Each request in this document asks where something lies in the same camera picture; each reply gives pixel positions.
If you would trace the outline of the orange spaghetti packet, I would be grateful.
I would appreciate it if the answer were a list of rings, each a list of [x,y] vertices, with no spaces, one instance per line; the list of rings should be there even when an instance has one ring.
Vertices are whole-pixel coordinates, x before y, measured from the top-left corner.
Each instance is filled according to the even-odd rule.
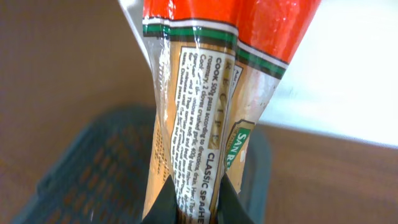
[[[150,67],[157,108],[197,106],[253,128],[319,0],[121,1]]]

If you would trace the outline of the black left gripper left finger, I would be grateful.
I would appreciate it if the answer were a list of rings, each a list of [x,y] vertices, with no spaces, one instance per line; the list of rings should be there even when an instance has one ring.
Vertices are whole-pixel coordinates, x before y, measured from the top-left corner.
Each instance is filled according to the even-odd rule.
[[[141,224],[177,224],[177,198],[171,176],[168,176],[152,208]]]

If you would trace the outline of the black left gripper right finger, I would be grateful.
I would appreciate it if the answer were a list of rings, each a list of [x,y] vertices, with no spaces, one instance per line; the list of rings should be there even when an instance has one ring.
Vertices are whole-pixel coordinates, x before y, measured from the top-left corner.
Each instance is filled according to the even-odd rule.
[[[220,195],[217,208],[218,224],[254,224],[239,202],[238,195],[225,174],[220,183]]]

